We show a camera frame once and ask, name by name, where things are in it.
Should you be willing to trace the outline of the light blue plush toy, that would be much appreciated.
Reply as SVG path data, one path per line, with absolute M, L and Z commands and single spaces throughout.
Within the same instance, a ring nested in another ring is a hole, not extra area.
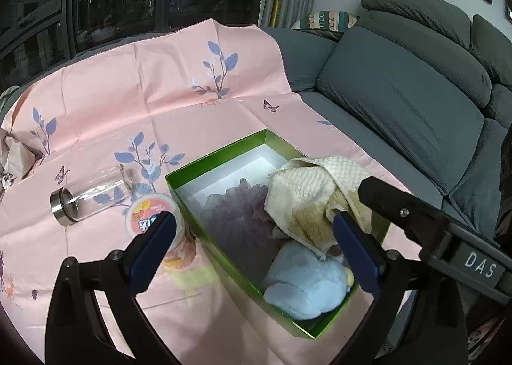
M 343 261 L 343 257 L 318 258 L 309 248 L 290 241 L 280 249 L 262 282 L 263 298 L 295 321 L 335 310 L 355 281 Z

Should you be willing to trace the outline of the purple mesh bath sponge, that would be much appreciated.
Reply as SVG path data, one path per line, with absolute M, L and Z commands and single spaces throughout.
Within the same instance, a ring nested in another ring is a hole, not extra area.
M 206 233 L 247 277 L 265 274 L 279 251 L 266 197 L 267 185 L 242 178 L 223 194 L 209 195 L 200 213 Z

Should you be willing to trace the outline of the clear glass bottle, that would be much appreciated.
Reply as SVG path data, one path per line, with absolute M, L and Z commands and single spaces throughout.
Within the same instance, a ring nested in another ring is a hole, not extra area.
M 64 227 L 122 204 L 134 193 L 134 171 L 122 164 L 89 173 L 50 194 L 50 210 Z

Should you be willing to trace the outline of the crumpled beige cloth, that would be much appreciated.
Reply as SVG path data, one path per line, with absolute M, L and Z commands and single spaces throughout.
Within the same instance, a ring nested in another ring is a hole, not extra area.
M 1 194 L 25 178 L 42 156 L 1 129 Z

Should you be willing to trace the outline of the cream yellow towel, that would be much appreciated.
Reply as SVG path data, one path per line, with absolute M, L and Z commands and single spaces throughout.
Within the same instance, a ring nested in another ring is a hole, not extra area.
M 371 173 L 342 156 L 296 158 L 270 175 L 264 208 L 283 233 L 324 259 L 337 244 L 332 223 L 346 212 L 365 233 L 372 231 L 372 210 L 358 188 Z

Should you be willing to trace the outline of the striped throw pillow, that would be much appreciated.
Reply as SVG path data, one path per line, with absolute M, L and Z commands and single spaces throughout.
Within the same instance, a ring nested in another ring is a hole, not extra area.
M 337 10 L 310 12 L 298 19 L 292 30 L 321 30 L 345 32 L 357 23 L 357 17 L 351 13 Z

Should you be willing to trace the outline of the green cardboard box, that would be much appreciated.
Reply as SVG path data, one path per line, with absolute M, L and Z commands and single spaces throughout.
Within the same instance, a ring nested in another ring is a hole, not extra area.
M 212 260 L 289 333 L 317 339 L 335 321 L 339 308 L 296 321 L 267 304 L 261 286 L 286 241 L 264 211 L 264 193 L 270 175 L 300 155 L 290 143 L 263 129 L 167 174 L 166 181 Z

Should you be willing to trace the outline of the right framed painting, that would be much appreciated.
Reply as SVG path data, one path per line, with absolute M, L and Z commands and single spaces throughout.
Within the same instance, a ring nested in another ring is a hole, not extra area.
M 509 21 L 512 21 L 512 10 L 506 5 L 506 16 Z

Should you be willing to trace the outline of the grey fabric sofa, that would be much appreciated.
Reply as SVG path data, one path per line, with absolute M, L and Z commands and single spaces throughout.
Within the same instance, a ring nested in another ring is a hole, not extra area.
M 511 249 L 511 40 L 444 0 L 361 0 L 345 32 L 268 28 L 294 92 L 422 200 Z

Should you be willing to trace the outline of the pink floral tablecloth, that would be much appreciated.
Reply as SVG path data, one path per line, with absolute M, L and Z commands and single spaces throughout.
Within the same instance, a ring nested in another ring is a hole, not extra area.
M 62 260 L 104 258 L 131 239 L 129 200 L 60 226 L 50 194 L 61 186 L 121 164 L 138 195 L 164 194 L 167 173 L 262 129 L 308 157 L 345 156 L 397 184 L 363 141 L 300 98 L 332 49 L 300 31 L 206 20 L 84 58 L 21 95 L 3 126 L 43 158 L 1 203 L 1 303 L 37 357 Z

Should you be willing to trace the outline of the pink lidded plastic jar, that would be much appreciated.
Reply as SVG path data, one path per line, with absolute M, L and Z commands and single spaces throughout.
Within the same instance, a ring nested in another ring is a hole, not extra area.
M 125 226 L 131 237 L 150 231 L 150 248 L 167 252 L 163 264 L 170 270 L 184 270 L 194 261 L 196 246 L 180 209 L 167 194 L 146 194 L 133 201 L 125 212 Z

